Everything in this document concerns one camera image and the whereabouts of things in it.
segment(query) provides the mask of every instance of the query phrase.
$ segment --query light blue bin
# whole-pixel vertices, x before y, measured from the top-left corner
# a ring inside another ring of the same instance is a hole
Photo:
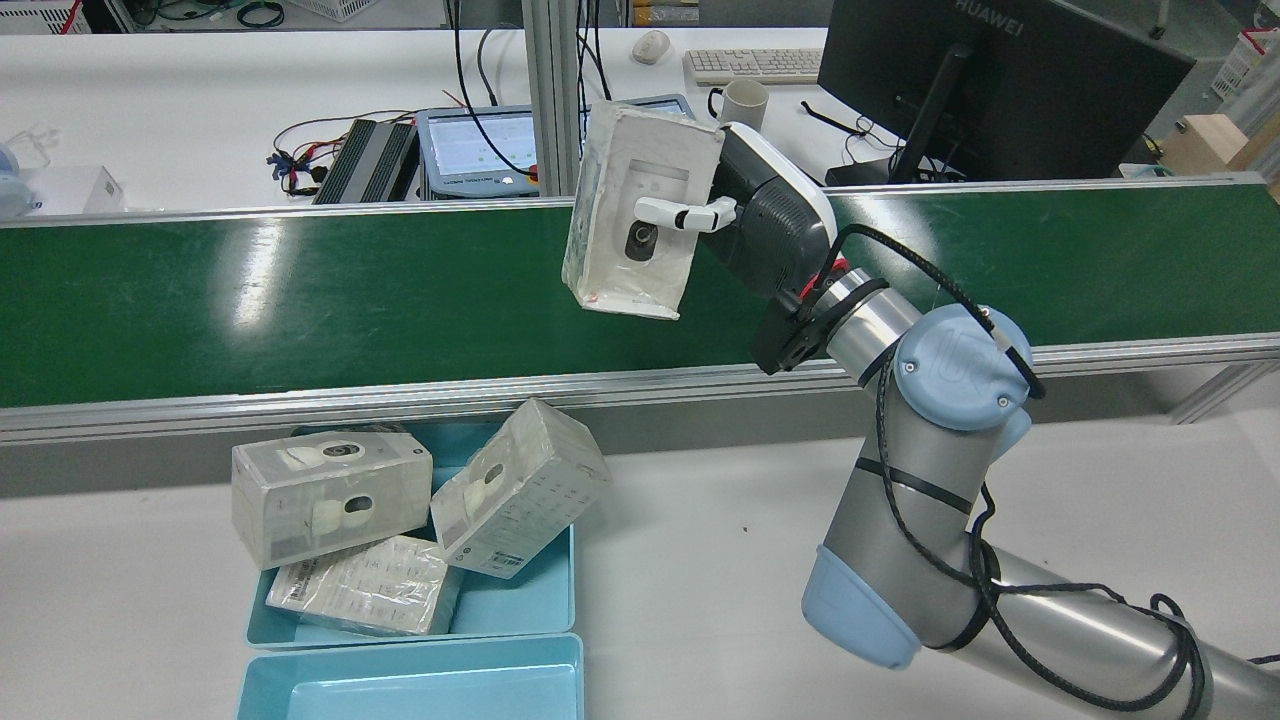
[[[439,489],[466,465],[498,427],[497,423],[449,423],[408,425],[408,430],[431,452],[435,461],[433,486]],[[440,635],[383,638],[300,623],[296,615],[266,606],[266,593],[271,589],[275,574],[276,570],[266,570],[259,577],[244,628],[244,642],[260,650],[531,635],[566,633],[573,626],[572,527],[509,580],[466,573],[449,633]]]
[[[260,655],[239,720],[582,720],[582,642],[573,634],[305,650]]]

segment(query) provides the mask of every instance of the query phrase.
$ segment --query plastic-wrapped box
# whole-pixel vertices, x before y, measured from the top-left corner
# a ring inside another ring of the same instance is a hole
[[[266,603],[353,633],[442,634],[462,573],[444,561],[439,544],[399,536],[280,568]]]
[[[637,223],[635,205],[641,197],[705,205],[723,142],[723,131],[672,113],[591,105],[561,269],[582,307],[680,318],[698,232]]]
[[[232,523],[261,570],[421,528],[430,502],[431,454],[408,433],[232,448]]]
[[[586,425],[530,400],[435,493],[431,518],[451,565],[511,578],[608,484]]]

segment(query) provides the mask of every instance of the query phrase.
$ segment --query red cable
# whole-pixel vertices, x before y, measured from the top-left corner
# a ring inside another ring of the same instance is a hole
[[[63,29],[58,31],[58,35],[67,35],[72,29],[72,24],[76,22],[76,10],[79,10],[81,0],[76,0],[72,4],[72,12],[67,14],[67,22],[63,23]]]

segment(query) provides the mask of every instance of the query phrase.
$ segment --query white mug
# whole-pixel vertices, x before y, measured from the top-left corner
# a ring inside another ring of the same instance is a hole
[[[719,113],[712,99],[724,96]],[[742,123],[759,131],[764,124],[764,108],[769,104],[769,91],[754,79],[735,79],[724,87],[713,87],[707,96],[707,111],[721,123]]]

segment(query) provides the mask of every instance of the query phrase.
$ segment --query white table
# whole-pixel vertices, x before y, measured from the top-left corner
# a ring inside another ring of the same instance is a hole
[[[1280,383],[1261,389],[1196,425],[1033,428],[992,469],[988,537],[1135,601],[1167,592],[1206,642],[1276,652]],[[609,457],[613,493],[579,523],[586,716],[1078,717],[929,651],[902,673],[870,666],[805,624],[800,593],[856,448]],[[232,716],[256,571],[229,501],[205,486],[0,502],[0,717]]]
[[[671,29],[672,49],[649,67],[630,56],[643,29],[602,31],[614,97],[680,92],[707,118],[707,90],[685,76],[692,46],[820,47],[826,31]],[[475,68],[480,33],[463,32],[467,90],[486,102]],[[56,165],[105,165],[134,209],[218,210],[291,201],[265,159],[291,123],[378,109],[451,106],[458,95],[453,37],[447,31],[147,33],[5,38],[0,63],[0,142],[35,126],[55,129]],[[526,104],[529,77],[521,31],[498,31],[485,68],[503,104]],[[589,99],[600,96],[586,68]],[[845,135],[808,118],[800,100],[851,124],[856,114],[818,86],[772,90],[764,135],[822,178],[844,159]],[[337,137],[349,120],[291,133],[284,145]],[[887,155],[861,141],[859,159]]]

